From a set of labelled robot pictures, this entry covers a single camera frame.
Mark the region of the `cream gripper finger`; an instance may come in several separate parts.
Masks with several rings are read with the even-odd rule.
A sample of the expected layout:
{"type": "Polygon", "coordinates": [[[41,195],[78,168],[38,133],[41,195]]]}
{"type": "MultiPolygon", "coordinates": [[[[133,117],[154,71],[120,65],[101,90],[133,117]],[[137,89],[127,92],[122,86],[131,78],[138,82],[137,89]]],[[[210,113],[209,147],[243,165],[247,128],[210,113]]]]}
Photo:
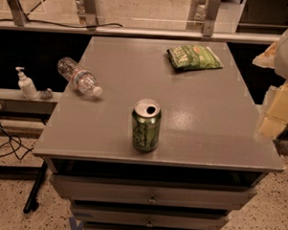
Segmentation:
{"type": "Polygon", "coordinates": [[[256,132],[276,139],[288,126],[288,80],[280,87],[271,86],[264,95],[256,132]]]}

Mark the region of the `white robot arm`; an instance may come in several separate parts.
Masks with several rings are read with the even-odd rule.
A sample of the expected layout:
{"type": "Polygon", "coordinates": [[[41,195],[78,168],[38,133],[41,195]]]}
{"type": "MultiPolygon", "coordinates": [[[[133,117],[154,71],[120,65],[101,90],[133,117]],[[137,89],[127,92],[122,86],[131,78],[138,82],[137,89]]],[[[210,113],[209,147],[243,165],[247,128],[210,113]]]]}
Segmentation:
{"type": "Polygon", "coordinates": [[[253,65],[274,69],[285,79],[280,87],[271,86],[264,96],[257,132],[276,139],[288,126],[288,29],[262,54],[253,59],[253,65]]]}

